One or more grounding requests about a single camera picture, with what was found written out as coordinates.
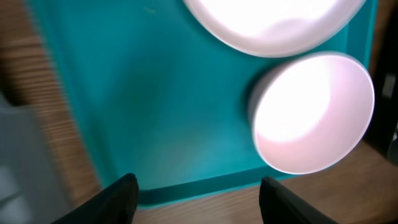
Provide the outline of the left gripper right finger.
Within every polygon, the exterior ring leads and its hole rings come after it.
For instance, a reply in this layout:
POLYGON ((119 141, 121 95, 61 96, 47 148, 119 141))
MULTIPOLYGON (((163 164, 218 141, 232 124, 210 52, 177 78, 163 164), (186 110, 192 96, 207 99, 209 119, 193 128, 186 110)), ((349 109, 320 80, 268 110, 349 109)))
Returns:
POLYGON ((272 177, 261 180, 259 206, 264 224, 337 224, 272 177))

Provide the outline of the small white bowl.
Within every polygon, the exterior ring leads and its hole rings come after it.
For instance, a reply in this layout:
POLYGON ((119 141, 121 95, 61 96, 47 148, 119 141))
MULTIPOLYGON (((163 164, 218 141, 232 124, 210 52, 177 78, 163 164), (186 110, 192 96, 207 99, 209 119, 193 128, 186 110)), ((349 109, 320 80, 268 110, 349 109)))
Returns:
POLYGON ((367 68, 341 52, 316 52, 263 74, 248 98, 254 147, 273 169, 292 175, 327 169, 363 138, 373 116, 367 68))

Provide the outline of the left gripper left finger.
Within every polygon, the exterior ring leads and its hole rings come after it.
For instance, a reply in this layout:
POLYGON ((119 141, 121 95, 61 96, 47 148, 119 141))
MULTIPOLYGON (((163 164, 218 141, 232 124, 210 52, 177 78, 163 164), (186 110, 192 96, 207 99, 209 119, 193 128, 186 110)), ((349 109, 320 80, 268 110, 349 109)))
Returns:
POLYGON ((137 209, 139 185, 128 173, 93 198, 55 220, 54 224, 131 224, 137 209))

